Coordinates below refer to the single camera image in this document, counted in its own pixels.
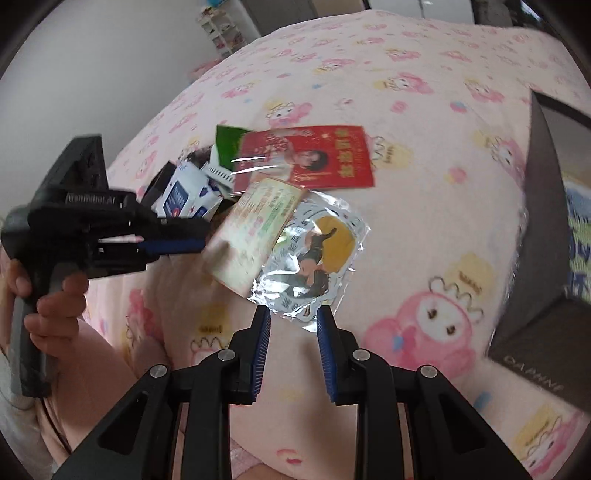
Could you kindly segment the person's left hand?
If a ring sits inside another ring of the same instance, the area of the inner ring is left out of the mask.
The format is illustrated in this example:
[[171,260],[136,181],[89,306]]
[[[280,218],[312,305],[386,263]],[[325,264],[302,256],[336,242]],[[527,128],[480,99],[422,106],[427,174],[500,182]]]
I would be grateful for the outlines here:
[[[84,273],[76,272],[62,283],[60,291],[37,301],[37,312],[24,320],[25,332],[43,353],[59,360],[69,357],[79,332],[78,317],[86,307],[89,286]],[[32,292],[29,278],[17,260],[1,249],[1,350],[9,354],[14,302]]]

